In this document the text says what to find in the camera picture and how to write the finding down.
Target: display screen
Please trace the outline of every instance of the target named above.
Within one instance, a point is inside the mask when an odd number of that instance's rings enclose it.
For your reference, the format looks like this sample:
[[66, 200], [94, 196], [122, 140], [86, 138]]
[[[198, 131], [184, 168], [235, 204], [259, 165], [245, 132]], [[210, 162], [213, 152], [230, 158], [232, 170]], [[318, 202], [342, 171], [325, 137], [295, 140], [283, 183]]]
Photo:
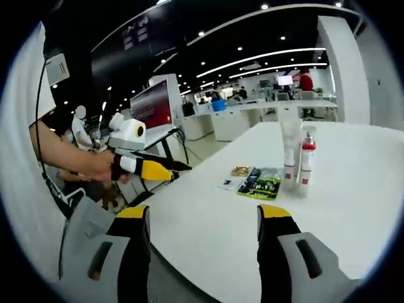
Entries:
[[292, 85], [293, 79], [292, 76], [278, 76], [278, 84], [279, 85]]
[[155, 128], [172, 123], [169, 90], [167, 80], [141, 92], [131, 99], [132, 118], [146, 124], [146, 128]]

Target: gray floor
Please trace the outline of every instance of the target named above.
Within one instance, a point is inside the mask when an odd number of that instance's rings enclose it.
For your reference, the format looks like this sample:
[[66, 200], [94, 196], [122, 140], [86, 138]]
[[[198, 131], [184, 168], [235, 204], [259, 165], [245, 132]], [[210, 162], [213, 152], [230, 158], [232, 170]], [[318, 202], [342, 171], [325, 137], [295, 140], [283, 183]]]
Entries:
[[150, 303], [218, 303], [186, 280], [153, 248], [148, 293]]

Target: black ceiling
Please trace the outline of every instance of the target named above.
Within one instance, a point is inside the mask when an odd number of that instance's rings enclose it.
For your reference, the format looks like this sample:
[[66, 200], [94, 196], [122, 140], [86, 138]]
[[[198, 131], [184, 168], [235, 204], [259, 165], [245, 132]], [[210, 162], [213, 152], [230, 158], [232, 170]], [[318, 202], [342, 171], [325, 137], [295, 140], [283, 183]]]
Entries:
[[[106, 80], [94, 81], [91, 61], [97, 50], [93, 56], [90, 51], [110, 32], [156, 2], [157, 0], [65, 1], [62, 9], [45, 24], [47, 48], [58, 47], [64, 52], [71, 73], [70, 79], [60, 83], [58, 88], [53, 90], [57, 110], [48, 118], [48, 124], [54, 128], [58, 128], [56, 124], [64, 124], [63, 127], [66, 127], [72, 118], [70, 112], [80, 104], [86, 106], [89, 116], [99, 115], [105, 100], [109, 102], [104, 116], [114, 114], [119, 104], [122, 104], [120, 109], [129, 107], [129, 102], [124, 102], [123, 99], [132, 96], [132, 90], [142, 90], [147, 79], [153, 75], [153, 70], [160, 65], [160, 60], [168, 58], [171, 53], [145, 57], [144, 60], [136, 58], [136, 64], [133, 63], [134, 59], [129, 57], [125, 68]], [[163, 4], [160, 9], [169, 10], [176, 34], [174, 39], [176, 43], [182, 39], [183, 43], [177, 43], [175, 52], [178, 54], [158, 69], [156, 74], [181, 74], [181, 81], [187, 82], [187, 85], [181, 86], [182, 91], [188, 86], [192, 89], [199, 88], [202, 81], [217, 80], [219, 74], [222, 75], [220, 79], [225, 81], [228, 76], [239, 73], [239, 68], [249, 62], [223, 69], [201, 79], [196, 78], [197, 74], [223, 64], [272, 51], [315, 47], [318, 39], [318, 15], [341, 16], [348, 21], [352, 29], [358, 22], [357, 16], [335, 9], [293, 8], [235, 22], [187, 46], [198, 37], [199, 31], [208, 32], [234, 18], [260, 11], [263, 2], [270, 6], [309, 2], [334, 4], [334, 1], [299, 0], [172, 0]], [[115, 34], [115, 42], [112, 44], [114, 49], [117, 47], [116, 41], [120, 43], [121, 35], [120, 30]], [[286, 40], [280, 40], [282, 35], [286, 36]], [[114, 35], [99, 48], [104, 48], [104, 53], [109, 48], [109, 41], [114, 41]], [[243, 47], [243, 50], [238, 51], [238, 46]], [[118, 47], [122, 47], [120, 51], [123, 51], [123, 43]], [[312, 62], [313, 53], [276, 55], [258, 62], [263, 67], [265, 62], [268, 62], [268, 66], [279, 66], [291, 64], [291, 57], [295, 59], [293, 63], [307, 63]], [[327, 57], [322, 56], [321, 62], [328, 62]], [[108, 93], [106, 88], [109, 85], [114, 89]], [[63, 104], [65, 100], [69, 101], [67, 105]]]

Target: ceiling light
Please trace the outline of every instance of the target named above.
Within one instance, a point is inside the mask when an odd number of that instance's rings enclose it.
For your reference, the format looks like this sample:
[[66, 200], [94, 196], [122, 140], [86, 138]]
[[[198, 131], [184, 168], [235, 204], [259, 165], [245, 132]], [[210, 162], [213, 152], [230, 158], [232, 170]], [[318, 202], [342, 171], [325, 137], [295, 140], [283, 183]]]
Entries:
[[229, 78], [236, 78], [240, 76], [245, 76], [247, 74], [253, 74], [253, 73], [261, 73], [263, 71], [272, 71], [275, 69], [280, 69], [280, 68], [294, 68], [296, 66], [326, 66], [327, 63], [297, 63], [297, 64], [289, 64], [289, 65], [282, 65], [282, 66], [274, 66], [272, 68], [261, 68], [255, 71], [246, 71], [245, 73], [242, 74], [234, 74], [233, 76], [230, 76]]
[[229, 66], [233, 66], [233, 65], [240, 64], [240, 63], [243, 63], [243, 62], [246, 62], [246, 61], [252, 61], [252, 60], [256, 60], [256, 59], [264, 58], [264, 57], [268, 57], [268, 56], [274, 56], [274, 55], [280, 55], [280, 54], [288, 54], [290, 52], [325, 51], [325, 50], [326, 50], [325, 47], [308, 47], [308, 48], [305, 48], [305, 49], [287, 49], [287, 50], [279, 50], [277, 52], [269, 52], [269, 53], [266, 53], [266, 54], [262, 54], [262, 55], [258, 55], [258, 56], [254, 56], [254, 57], [248, 57], [248, 58], [245, 58], [245, 59], [234, 61], [232, 63], [225, 64], [223, 66], [219, 66], [218, 68], [214, 68], [214, 69], [206, 71], [206, 72], [204, 72], [202, 74], [199, 74], [196, 77], [200, 78], [200, 77], [206, 76], [207, 74], [214, 73], [215, 71], [219, 71], [219, 70], [221, 70], [223, 68], [228, 68]]
[[191, 90], [186, 90], [185, 92], [181, 93], [181, 96], [186, 95], [187, 93], [190, 93]]
[[212, 82], [209, 82], [209, 83], [207, 83], [207, 84], [201, 85], [201, 88], [207, 87], [207, 86], [212, 85], [212, 84], [214, 84], [214, 83], [215, 83], [215, 82], [212, 81]]

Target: white shirt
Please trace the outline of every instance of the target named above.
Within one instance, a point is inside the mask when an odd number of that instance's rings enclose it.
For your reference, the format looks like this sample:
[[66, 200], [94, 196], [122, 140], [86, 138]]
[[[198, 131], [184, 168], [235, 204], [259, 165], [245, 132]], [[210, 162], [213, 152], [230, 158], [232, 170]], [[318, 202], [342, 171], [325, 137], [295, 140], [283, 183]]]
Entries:
[[[44, 64], [42, 24], [22, 45], [6, 80], [0, 103], [0, 195], [23, 252], [48, 282], [58, 280], [57, 264], [65, 218], [38, 165], [29, 126], [35, 122], [39, 79]], [[39, 117], [55, 107], [45, 72]]]
[[80, 132], [81, 138], [83, 139], [83, 141], [84, 141], [85, 143], [93, 144], [92, 141], [91, 141], [91, 137], [87, 134], [87, 132], [86, 132], [85, 129], [84, 129], [84, 126], [82, 125], [81, 120], [78, 119], [78, 118], [76, 117], [76, 115], [74, 115], [73, 121], [71, 122], [71, 131], [73, 132], [73, 136], [74, 136], [74, 138], [76, 139], [78, 148], [79, 148], [80, 150], [86, 150], [86, 151], [87, 151], [87, 150], [89, 150], [89, 149], [91, 148], [91, 147], [89, 147], [89, 146], [82, 145], [82, 144], [77, 140], [77, 133]]

